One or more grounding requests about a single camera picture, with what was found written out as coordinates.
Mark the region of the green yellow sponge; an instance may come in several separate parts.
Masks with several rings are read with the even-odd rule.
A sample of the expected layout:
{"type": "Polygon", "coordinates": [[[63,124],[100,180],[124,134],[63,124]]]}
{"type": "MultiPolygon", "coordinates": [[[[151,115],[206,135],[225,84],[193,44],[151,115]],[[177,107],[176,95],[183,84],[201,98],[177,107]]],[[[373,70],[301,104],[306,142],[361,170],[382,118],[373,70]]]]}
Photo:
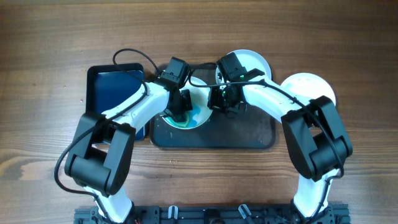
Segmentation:
{"type": "Polygon", "coordinates": [[[186,128],[189,125],[190,122],[190,116],[189,114],[180,114],[176,117],[168,117],[165,119],[166,122],[168,122],[171,126],[175,126],[178,128],[186,128]]]}

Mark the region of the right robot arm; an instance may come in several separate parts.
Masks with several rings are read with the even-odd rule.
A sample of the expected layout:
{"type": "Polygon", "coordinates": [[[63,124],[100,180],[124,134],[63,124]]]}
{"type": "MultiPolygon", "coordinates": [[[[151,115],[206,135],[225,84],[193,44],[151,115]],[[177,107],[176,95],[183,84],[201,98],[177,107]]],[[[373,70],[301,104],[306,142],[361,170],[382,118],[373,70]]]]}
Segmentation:
{"type": "Polygon", "coordinates": [[[316,222],[328,207],[335,179],[344,176],[344,163],[353,145],[336,109],[331,86],[317,75],[298,73],[281,85],[269,77],[263,57],[242,58],[236,52],[216,63],[219,82],[211,87],[208,106],[229,111],[247,103],[282,125],[290,160],[300,174],[292,200],[301,221],[316,222]]]}

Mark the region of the white plate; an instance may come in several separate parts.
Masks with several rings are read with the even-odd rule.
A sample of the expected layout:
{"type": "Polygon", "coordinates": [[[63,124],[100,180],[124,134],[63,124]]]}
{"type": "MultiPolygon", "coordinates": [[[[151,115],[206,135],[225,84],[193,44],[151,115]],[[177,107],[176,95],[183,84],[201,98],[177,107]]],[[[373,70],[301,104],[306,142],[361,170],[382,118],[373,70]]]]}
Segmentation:
{"type": "Polygon", "coordinates": [[[331,85],[322,77],[312,73],[296,73],[286,78],[281,87],[292,93],[316,99],[320,96],[328,97],[336,106],[336,95],[331,85]]]}
{"type": "Polygon", "coordinates": [[[216,62],[215,80],[217,84],[255,82],[258,70],[261,78],[272,80],[271,67],[262,55],[248,49],[234,50],[216,62]]]}
{"type": "Polygon", "coordinates": [[[208,107],[208,95],[210,88],[199,88],[187,83],[182,89],[189,90],[193,109],[187,111],[184,116],[187,119],[184,122],[175,122],[171,117],[162,119],[170,126],[177,129],[193,129],[204,124],[211,116],[212,110],[208,107]]]}

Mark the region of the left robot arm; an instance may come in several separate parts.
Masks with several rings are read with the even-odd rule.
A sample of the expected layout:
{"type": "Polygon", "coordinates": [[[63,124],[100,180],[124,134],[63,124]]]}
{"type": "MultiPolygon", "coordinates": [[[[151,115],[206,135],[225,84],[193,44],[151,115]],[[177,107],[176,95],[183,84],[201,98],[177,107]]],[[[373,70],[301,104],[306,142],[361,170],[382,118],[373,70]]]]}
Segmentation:
{"type": "Polygon", "coordinates": [[[136,132],[162,113],[176,123],[188,120],[190,93],[183,86],[190,74],[187,62],[171,58],[153,82],[121,104],[101,114],[86,112],[79,120],[72,143],[59,161],[64,172],[83,187],[83,195],[95,200],[99,219],[124,223],[134,210],[123,187],[129,172],[136,132]]]}

